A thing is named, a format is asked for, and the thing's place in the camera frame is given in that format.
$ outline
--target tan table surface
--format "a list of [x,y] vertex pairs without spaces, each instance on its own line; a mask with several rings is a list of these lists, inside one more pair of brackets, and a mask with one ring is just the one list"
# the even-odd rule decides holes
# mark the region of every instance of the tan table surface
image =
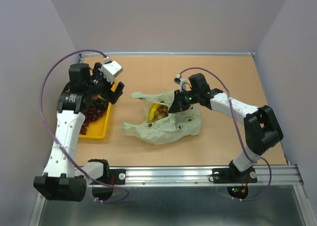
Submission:
[[[252,57],[249,56],[114,56],[123,67],[118,80],[125,84],[124,94],[112,106],[105,140],[78,142],[76,161],[84,165],[89,159],[107,159],[111,166],[203,166],[228,165],[241,146],[231,118],[200,106],[202,128],[199,136],[186,136],[167,145],[152,145],[137,137],[126,136],[124,122],[141,124],[145,120],[143,103],[130,99],[133,92],[158,94],[176,90],[173,82],[181,70],[199,66],[207,68],[227,85],[231,96],[250,105],[267,104]],[[101,57],[87,57],[91,67]],[[186,72],[183,77],[202,71]],[[203,73],[211,89],[224,88],[208,73]],[[240,125],[244,138],[244,129]],[[284,165],[280,144],[264,157],[270,164]]]

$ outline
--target cloth bag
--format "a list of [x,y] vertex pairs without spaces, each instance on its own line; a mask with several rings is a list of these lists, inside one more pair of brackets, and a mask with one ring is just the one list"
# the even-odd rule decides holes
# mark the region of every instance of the cloth bag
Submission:
[[170,113],[167,117],[152,123],[147,121],[153,103],[160,103],[168,108],[171,107],[174,101],[174,91],[158,95],[146,95],[136,92],[132,93],[130,97],[143,100],[146,121],[140,125],[123,123],[125,134],[160,145],[175,142],[186,135],[195,136],[200,133],[202,119],[197,105],[192,105],[187,111]]

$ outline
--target yellow bin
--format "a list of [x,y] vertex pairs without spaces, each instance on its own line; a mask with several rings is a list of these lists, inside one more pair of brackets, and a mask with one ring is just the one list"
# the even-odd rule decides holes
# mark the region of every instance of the yellow bin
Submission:
[[[115,91],[115,84],[112,86],[112,91]],[[100,119],[95,122],[89,123],[87,127],[86,135],[79,134],[79,138],[82,139],[104,139],[106,137],[110,111],[111,111],[111,103],[108,105],[108,109],[106,114],[104,114]]]

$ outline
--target purple cable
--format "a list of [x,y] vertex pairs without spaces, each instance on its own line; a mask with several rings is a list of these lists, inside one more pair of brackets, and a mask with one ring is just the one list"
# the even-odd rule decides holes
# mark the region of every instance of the purple cable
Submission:
[[[213,74],[211,71],[205,69],[205,68],[202,68],[202,67],[190,67],[190,68],[187,68],[183,71],[181,71],[179,74],[183,74],[185,71],[188,71],[188,70],[192,70],[192,69],[198,69],[198,70],[203,70],[207,73],[209,73],[210,75],[212,75],[213,77],[215,77],[220,83],[221,85],[224,87],[224,89],[226,90],[227,92],[227,95],[228,95],[228,100],[229,100],[229,105],[230,105],[230,111],[231,111],[231,115],[232,115],[232,119],[233,119],[233,123],[234,123],[234,126],[236,128],[236,131],[237,131],[237,134],[238,134],[238,138],[239,138],[239,141],[240,141],[240,144],[241,144],[241,147],[242,147],[242,151],[243,153],[246,155],[247,159],[256,164],[257,162],[252,160],[249,155],[247,154],[247,151],[246,151],[246,148],[244,147],[244,144],[243,144],[243,140],[242,140],[242,136],[241,136],[241,133],[240,133],[240,130],[239,130],[239,127],[238,127],[238,122],[237,122],[237,118],[236,118],[236,115],[234,113],[234,110],[233,110],[233,106],[232,106],[232,102],[231,102],[231,97],[230,97],[230,92],[228,90],[228,88],[225,86],[225,84],[223,83],[223,81],[221,81],[221,79],[219,77],[217,77],[215,74]],[[256,197],[253,197],[251,199],[244,199],[242,201],[251,201],[251,200],[255,200],[255,199],[258,199],[260,198],[264,193],[266,193],[266,191],[268,190],[269,186],[271,185],[271,182],[272,182],[272,169],[271,169],[271,166],[270,164],[268,163],[268,161],[263,158],[263,157],[260,157],[260,159],[262,159],[263,161],[265,161],[265,163],[267,164],[267,167],[268,167],[268,171],[269,171],[269,180],[268,180],[268,184],[267,184],[267,187],[265,188],[265,190],[258,196]]]
[[118,199],[118,200],[114,200],[114,201],[110,201],[110,202],[107,202],[107,201],[101,201],[97,198],[97,200],[101,203],[104,203],[104,204],[109,204],[109,203],[116,203],[116,202],[119,202],[121,200],[124,200],[125,198],[128,197],[129,195],[129,191],[127,189],[124,189],[122,187],[118,187],[118,186],[112,186],[112,185],[108,185],[108,184],[105,184],[105,183],[102,183],[96,179],[93,179],[92,177],[90,177],[88,175],[87,172],[85,172],[73,159],[72,157],[67,153],[67,151],[64,149],[64,147],[61,145],[61,143],[59,142],[59,140],[56,138],[55,134],[51,131],[45,117],[44,117],[44,113],[43,113],[43,92],[44,92],[44,87],[45,87],[45,84],[46,84],[46,81],[48,79],[48,77],[50,76],[51,72],[55,69],[55,67],[57,67],[57,65],[59,65],[62,61],[64,61],[66,58],[72,56],[72,55],[75,55],[75,54],[78,54],[78,53],[81,53],[81,52],[95,52],[95,53],[99,53],[101,54],[104,58],[107,58],[108,56],[105,55],[103,52],[99,51],[99,50],[95,50],[95,49],[84,49],[84,50],[79,50],[79,51],[75,51],[75,52],[72,52],[64,57],[62,57],[60,60],[58,60],[48,71],[48,73],[46,74],[44,80],[43,80],[43,83],[41,85],[41,94],[40,94],[40,113],[41,113],[41,118],[42,118],[42,122],[45,126],[45,128],[47,129],[47,131],[49,132],[49,134],[52,136],[53,140],[55,143],[57,143],[59,145],[59,148],[60,150],[65,154],[65,156],[68,158],[68,160],[74,165],[74,167],[76,167],[80,172],[82,172],[88,179],[90,179],[91,181],[97,183],[97,184],[100,184],[100,185],[103,185],[103,186],[106,186],[106,187],[110,187],[110,188],[113,188],[113,189],[120,189],[120,190],[124,190],[126,192],[126,195],[124,197],[122,197],[121,199]]

